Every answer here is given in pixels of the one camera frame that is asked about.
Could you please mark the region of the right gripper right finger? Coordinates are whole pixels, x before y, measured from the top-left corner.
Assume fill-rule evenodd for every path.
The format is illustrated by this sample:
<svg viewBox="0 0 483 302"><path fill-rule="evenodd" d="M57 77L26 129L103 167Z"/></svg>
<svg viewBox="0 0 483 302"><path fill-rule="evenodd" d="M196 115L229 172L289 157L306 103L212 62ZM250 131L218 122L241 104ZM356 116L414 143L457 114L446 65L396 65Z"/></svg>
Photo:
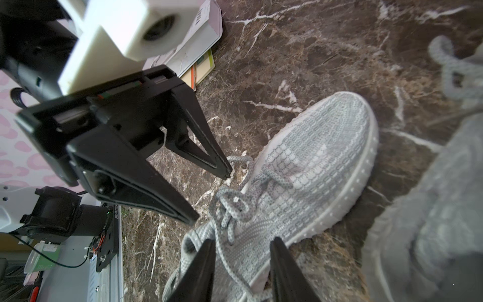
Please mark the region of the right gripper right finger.
<svg viewBox="0 0 483 302"><path fill-rule="evenodd" d="M280 237L270 243L273 301L320 301Z"/></svg>

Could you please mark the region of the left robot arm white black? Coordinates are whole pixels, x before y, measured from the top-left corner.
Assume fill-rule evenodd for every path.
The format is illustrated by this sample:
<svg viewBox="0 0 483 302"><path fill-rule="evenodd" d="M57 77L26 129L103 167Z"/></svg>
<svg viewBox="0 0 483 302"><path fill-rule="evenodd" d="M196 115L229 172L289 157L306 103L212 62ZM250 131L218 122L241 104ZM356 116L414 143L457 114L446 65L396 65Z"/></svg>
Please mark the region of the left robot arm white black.
<svg viewBox="0 0 483 302"><path fill-rule="evenodd" d="M1 2L1 70L37 100L16 123L67 185L196 223L147 158L165 147L222 179L232 168L194 91L144 65L181 44L198 12L197 1Z"/></svg>

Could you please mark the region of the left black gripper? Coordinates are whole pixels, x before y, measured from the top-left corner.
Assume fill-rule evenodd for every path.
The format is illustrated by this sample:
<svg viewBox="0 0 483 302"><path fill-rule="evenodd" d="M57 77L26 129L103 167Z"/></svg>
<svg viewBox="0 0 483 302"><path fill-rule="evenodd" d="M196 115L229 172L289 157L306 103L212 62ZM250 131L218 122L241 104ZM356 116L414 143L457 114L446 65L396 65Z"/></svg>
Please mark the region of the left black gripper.
<svg viewBox="0 0 483 302"><path fill-rule="evenodd" d="M172 152L223 180L233 171L195 92L167 67L34 105L19 111L15 122L68 186L79 179L99 201L187 225L199 214L143 159L163 146L161 127Z"/></svg>

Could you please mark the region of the grey knit sneaker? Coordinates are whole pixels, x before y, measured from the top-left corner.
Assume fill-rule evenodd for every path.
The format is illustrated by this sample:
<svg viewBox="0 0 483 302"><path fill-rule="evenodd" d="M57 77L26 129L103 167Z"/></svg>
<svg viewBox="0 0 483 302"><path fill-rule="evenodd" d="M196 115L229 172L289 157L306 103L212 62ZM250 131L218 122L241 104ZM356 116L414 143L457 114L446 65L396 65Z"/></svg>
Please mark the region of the grey knit sneaker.
<svg viewBox="0 0 483 302"><path fill-rule="evenodd" d="M362 249L373 301L482 300L482 48L459 59L449 38L429 45L441 90L461 124L407 194L378 216Z"/></svg>
<svg viewBox="0 0 483 302"><path fill-rule="evenodd" d="M265 301L272 240L287 246L338 223L370 178L379 129L369 103L338 92L288 123L259 153L231 156L247 167L238 189L222 186L210 219L184 236L181 259L165 285L167 301L207 239L216 243L213 301Z"/></svg>

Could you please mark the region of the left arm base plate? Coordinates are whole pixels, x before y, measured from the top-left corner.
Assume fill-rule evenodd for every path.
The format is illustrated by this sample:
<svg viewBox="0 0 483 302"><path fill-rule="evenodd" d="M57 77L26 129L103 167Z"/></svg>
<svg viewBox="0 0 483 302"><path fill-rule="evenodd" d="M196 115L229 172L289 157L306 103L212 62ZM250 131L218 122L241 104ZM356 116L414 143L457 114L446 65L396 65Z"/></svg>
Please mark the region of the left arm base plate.
<svg viewBox="0 0 483 302"><path fill-rule="evenodd" d="M102 207L108 210L108 218L103 232L94 244L93 255L96 257L96 272L100 273L108 267L114 256L119 252L119 207L103 203Z"/></svg>

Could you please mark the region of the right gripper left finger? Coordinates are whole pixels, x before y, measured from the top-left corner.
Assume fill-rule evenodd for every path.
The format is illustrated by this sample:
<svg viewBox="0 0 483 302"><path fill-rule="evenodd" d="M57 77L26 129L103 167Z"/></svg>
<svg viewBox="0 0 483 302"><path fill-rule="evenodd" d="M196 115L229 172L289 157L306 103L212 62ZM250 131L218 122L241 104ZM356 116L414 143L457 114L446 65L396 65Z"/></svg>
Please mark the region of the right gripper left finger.
<svg viewBox="0 0 483 302"><path fill-rule="evenodd" d="M215 278L216 242L206 239L178 287L167 301L211 301Z"/></svg>

